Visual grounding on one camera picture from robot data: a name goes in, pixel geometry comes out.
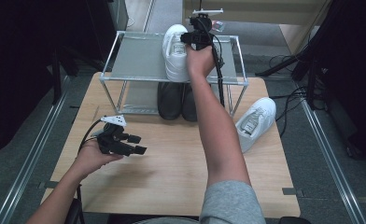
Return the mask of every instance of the person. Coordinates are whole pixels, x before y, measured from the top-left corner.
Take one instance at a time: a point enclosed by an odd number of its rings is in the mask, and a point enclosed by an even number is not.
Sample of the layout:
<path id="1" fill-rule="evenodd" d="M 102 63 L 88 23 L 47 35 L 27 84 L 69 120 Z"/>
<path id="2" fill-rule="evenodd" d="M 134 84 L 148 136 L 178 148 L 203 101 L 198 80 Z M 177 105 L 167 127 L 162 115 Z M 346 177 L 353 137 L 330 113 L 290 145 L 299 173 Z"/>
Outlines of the person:
<path id="1" fill-rule="evenodd" d="M 200 223 L 265 223 L 251 188 L 233 120 L 206 81 L 215 66 L 212 48 L 197 51 L 186 46 L 186 51 L 208 171 Z M 80 181 L 102 165 L 121 158 L 102 154 L 96 141 L 88 141 L 58 186 L 27 223 L 63 223 Z"/>

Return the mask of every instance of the wooden table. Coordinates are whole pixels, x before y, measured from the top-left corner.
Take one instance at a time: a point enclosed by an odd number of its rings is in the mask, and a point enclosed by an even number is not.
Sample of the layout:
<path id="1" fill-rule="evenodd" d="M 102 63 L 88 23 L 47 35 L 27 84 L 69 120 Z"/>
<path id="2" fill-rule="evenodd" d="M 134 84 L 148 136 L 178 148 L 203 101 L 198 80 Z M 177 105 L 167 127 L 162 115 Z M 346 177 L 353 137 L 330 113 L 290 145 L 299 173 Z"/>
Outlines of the wooden table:
<path id="1" fill-rule="evenodd" d="M 112 116 L 97 73 L 78 111 L 51 181 L 59 181 L 77 155 L 77 148 L 90 126 L 103 115 Z M 120 94 L 121 82 L 107 83 L 112 96 Z M 231 86 L 236 99 L 242 87 Z M 265 83 L 250 78 L 234 121 L 236 122 L 259 98 L 267 96 Z M 159 116 L 125 115 L 125 132 L 142 137 L 145 155 L 131 155 L 102 167 L 82 181 L 85 212 L 112 214 L 199 216 L 207 179 L 204 151 L 197 123 L 183 118 L 164 120 Z M 94 130 L 102 129 L 104 123 Z M 263 214 L 266 217 L 299 216 L 289 168 L 276 125 L 265 133 L 245 154 L 246 165 Z M 50 194 L 47 189 L 43 200 Z"/>

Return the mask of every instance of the gray carpet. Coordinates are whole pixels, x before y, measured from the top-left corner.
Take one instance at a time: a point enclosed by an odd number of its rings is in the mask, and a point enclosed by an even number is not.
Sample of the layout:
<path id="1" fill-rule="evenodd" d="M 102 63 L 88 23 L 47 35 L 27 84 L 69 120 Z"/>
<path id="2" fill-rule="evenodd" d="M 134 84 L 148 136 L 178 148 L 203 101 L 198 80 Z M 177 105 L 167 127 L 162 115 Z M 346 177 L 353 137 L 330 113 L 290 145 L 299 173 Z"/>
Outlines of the gray carpet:
<path id="1" fill-rule="evenodd" d="M 156 2 L 153 15 L 160 15 L 160 11 L 165 12 L 165 8 L 171 7 L 167 5 L 168 1 Z M 165 27 L 176 23 L 174 20 L 168 21 L 164 18 L 153 16 L 148 30 L 150 32 L 163 32 Z M 288 54 L 286 43 L 283 42 L 283 37 L 276 25 L 230 22 L 225 32 L 225 35 L 240 35 L 240 41 L 244 43 L 242 47 L 245 49 L 246 71 L 251 76 L 255 72 L 268 69 L 270 60 L 272 60 L 272 64 L 282 60 L 281 57 L 273 58 L 273 56 Z M 50 178 L 74 121 L 77 106 L 81 104 L 95 72 L 86 64 L 81 64 L 79 67 L 79 74 L 71 79 L 62 111 L 10 223 L 24 223 L 39 206 L 44 190 L 39 189 L 38 184 Z M 289 70 L 287 69 L 281 71 L 279 75 L 265 78 L 265 81 L 270 96 L 290 94 L 296 89 L 295 83 L 289 78 Z M 51 102 L 52 91 L 44 97 L 35 111 L 24 122 L 14 139 L 0 150 L 0 208 L 49 113 Z M 279 115 L 284 110 L 285 99 L 275 100 L 275 102 L 277 115 Z M 290 105 L 296 105 L 298 102 L 296 100 Z M 317 111 L 317 115 L 366 216 L 366 160 L 357 161 L 347 157 L 343 141 L 329 115 L 324 111 Z M 282 119 L 277 122 L 280 132 L 283 125 Z M 293 185 L 295 189 L 300 191 L 298 201 L 302 210 L 301 217 L 307 218 L 314 224 L 351 223 L 308 118 L 300 105 L 288 112 L 287 128 L 281 139 Z M 106 223 L 107 214 L 86 213 L 85 218 L 87 223 Z M 267 218 L 267 223 L 277 223 L 277 220 Z"/>

